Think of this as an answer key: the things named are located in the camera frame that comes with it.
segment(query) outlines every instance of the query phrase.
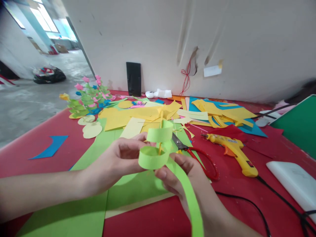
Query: yellow stick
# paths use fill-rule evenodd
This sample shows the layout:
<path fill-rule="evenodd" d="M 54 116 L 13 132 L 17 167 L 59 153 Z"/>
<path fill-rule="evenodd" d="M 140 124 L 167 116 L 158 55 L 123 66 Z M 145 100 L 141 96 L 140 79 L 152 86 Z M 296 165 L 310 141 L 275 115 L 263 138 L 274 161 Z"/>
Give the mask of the yellow stick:
<path fill-rule="evenodd" d="M 161 117 L 160 117 L 160 128 L 162 128 L 162 118 L 163 118 L 163 111 L 161 111 Z M 159 155 L 161 154 L 161 143 L 159 143 Z"/>

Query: black rectangular object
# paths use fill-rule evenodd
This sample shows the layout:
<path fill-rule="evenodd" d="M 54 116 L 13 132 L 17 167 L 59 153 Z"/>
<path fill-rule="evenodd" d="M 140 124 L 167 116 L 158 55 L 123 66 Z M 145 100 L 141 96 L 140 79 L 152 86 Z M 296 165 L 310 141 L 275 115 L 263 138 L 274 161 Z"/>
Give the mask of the black rectangular object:
<path fill-rule="evenodd" d="M 128 94 L 133 96 L 142 95 L 141 64 L 126 62 Z"/>

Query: concrete floor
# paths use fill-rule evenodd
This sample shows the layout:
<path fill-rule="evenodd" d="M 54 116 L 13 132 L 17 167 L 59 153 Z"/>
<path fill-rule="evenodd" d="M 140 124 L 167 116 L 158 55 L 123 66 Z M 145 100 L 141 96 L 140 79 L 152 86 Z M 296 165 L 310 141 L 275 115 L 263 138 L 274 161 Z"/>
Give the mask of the concrete floor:
<path fill-rule="evenodd" d="M 61 69 L 67 79 L 55 84 L 38 85 L 32 80 L 14 81 L 19 86 L 2 86 L 0 100 L 0 147 L 23 135 L 46 121 L 67 103 L 59 99 L 64 92 L 77 99 L 74 85 L 83 84 L 83 76 L 93 78 L 93 74 L 81 50 L 68 54 L 47 55 L 48 62 Z"/>

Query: table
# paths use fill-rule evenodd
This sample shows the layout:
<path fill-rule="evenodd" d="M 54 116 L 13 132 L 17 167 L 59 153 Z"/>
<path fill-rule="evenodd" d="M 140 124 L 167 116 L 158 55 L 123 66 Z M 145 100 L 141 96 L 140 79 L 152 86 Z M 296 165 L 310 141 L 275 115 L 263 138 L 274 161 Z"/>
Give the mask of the table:
<path fill-rule="evenodd" d="M 112 94 L 127 95 L 127 92 L 111 91 Z M 256 113 L 269 106 L 237 102 L 248 110 Z M 69 119 L 68 110 L 56 114 L 46 122 L 27 132 L 0 150 L 0 178 L 13 175 L 58 172 L 69 170 L 91 146 L 94 139 L 84 139 L 82 127 L 77 120 Z M 245 197 L 253 201 L 263 212 L 267 219 L 272 236 L 303 236 L 300 222 L 295 213 L 277 196 L 268 190 L 258 180 L 242 175 L 237 161 L 224 156 L 224 148 L 206 141 L 200 136 L 201 130 L 191 126 L 190 131 L 196 136 L 192 145 L 204 149 L 210 154 L 220 172 L 220 181 L 212 184 L 214 190 Z M 203 127 L 211 133 L 213 128 Z M 277 152 L 276 161 L 293 162 L 300 165 L 310 175 L 316 178 L 316 162 L 297 146 L 271 128 L 263 128 L 269 138 L 262 138 L 246 134 L 248 140 L 273 142 L 267 147 Z M 64 144 L 53 157 L 28 160 L 39 153 L 51 143 L 49 136 L 68 135 Z M 288 194 L 278 180 L 266 167 L 266 163 L 273 159 L 249 149 L 243 152 L 252 161 L 260 176 L 277 192 L 286 198 L 300 212 L 303 210 Z M 266 236 L 263 221 L 258 211 L 248 202 L 220 196 L 225 207 L 235 217 Z M 12 220 L 2 226 L 4 236 L 14 236 L 31 214 Z M 103 236 L 187 236 L 191 233 L 191 226 L 177 197 L 168 199 L 117 215 L 106 219 Z"/>

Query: hand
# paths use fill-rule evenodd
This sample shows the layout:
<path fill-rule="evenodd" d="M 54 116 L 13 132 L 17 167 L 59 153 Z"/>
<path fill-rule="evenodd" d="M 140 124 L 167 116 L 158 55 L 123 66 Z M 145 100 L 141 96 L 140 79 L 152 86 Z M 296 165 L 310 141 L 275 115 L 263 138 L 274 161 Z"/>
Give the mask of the hand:
<path fill-rule="evenodd" d="M 192 157 L 181 154 L 172 153 L 170 157 L 185 171 L 190 179 L 200 206 L 205 236 L 210 233 L 221 233 L 224 223 L 232 221 L 232 215 L 217 197 L 201 165 Z M 185 213 L 190 218 L 184 190 L 177 177 L 167 167 L 156 170 L 155 175 L 162 180 L 165 189 L 179 197 Z"/>
<path fill-rule="evenodd" d="M 119 179 L 128 174 L 145 171 L 138 164 L 139 150 L 146 145 L 147 133 L 132 139 L 119 138 L 88 168 L 79 174 L 84 197 L 105 192 Z"/>

